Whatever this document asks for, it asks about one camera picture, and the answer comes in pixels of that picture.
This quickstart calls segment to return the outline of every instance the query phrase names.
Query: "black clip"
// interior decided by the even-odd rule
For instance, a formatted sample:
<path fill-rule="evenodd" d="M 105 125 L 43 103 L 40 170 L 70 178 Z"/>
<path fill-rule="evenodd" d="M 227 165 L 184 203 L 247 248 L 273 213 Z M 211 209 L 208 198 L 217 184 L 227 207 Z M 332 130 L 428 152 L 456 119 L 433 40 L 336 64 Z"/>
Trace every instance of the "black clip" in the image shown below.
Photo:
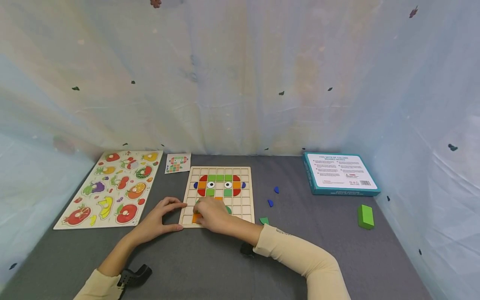
<path fill-rule="evenodd" d="M 130 269 L 124 269 L 117 283 L 117 287 L 121 287 L 122 285 L 126 287 L 139 287 L 147 281 L 151 274 L 152 269 L 146 264 L 142 265 L 135 273 Z"/>

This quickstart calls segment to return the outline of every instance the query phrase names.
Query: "green wooden block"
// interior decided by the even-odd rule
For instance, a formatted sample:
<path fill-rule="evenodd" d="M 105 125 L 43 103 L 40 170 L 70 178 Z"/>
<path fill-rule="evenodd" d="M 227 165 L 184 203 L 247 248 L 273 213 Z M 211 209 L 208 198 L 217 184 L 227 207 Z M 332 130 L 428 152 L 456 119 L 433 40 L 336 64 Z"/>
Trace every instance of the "green wooden block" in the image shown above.
<path fill-rule="evenodd" d="M 262 224 L 264 224 L 264 225 L 265 225 L 265 224 L 270 225 L 270 223 L 268 222 L 268 218 L 267 218 L 267 217 L 265 217 L 265 218 L 260 218 L 260 223 L 262 223 Z"/>
<path fill-rule="evenodd" d="M 362 204 L 357 211 L 359 214 L 359 226 L 365 229 L 372 229 L 375 226 L 372 208 Z"/>

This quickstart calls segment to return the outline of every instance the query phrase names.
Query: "wooden grid board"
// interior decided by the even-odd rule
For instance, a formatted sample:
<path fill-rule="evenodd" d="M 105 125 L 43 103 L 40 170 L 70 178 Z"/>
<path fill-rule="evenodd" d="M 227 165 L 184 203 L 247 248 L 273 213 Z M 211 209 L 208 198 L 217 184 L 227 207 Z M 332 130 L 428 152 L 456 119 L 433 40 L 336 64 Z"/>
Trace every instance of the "wooden grid board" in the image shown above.
<path fill-rule="evenodd" d="M 200 197 L 211 196 L 223 201 L 229 213 L 255 223 L 252 172 L 250 167 L 191 167 L 180 213 L 184 228 L 202 228 L 195 223 L 200 214 L 193 207 Z"/>

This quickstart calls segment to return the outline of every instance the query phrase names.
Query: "child's hand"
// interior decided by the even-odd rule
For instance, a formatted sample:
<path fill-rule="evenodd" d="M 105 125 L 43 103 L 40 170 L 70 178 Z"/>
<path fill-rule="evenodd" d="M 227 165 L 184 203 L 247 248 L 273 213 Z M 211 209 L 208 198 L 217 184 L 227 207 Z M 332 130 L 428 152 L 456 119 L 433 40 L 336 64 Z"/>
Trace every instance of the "child's hand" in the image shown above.
<path fill-rule="evenodd" d="M 193 211 L 198 211 L 202 215 L 197 219 L 197 224 L 216 233 L 226 234 L 226 227 L 233 218 L 228 214 L 223 201 L 215 200 L 212 197 L 200 198 L 193 207 Z"/>
<path fill-rule="evenodd" d="M 183 226 L 180 224 L 163 225 L 162 217 L 176 208 L 186 206 L 186 203 L 180 202 L 177 198 L 166 197 L 127 235 L 128 239 L 135 245 L 140 245 L 164 233 L 182 230 Z"/>

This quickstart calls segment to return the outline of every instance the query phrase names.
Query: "white fabric backdrop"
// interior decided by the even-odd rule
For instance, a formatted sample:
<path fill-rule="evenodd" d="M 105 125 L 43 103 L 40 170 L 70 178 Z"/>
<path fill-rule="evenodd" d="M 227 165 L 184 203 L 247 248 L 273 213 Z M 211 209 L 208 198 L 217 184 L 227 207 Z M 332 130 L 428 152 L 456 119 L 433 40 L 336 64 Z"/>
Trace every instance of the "white fabric backdrop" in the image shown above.
<path fill-rule="evenodd" d="M 361 154 L 432 295 L 477 299 L 480 3 L 148 2 L 0 1 L 0 286 L 104 149 L 306 148 Z"/>

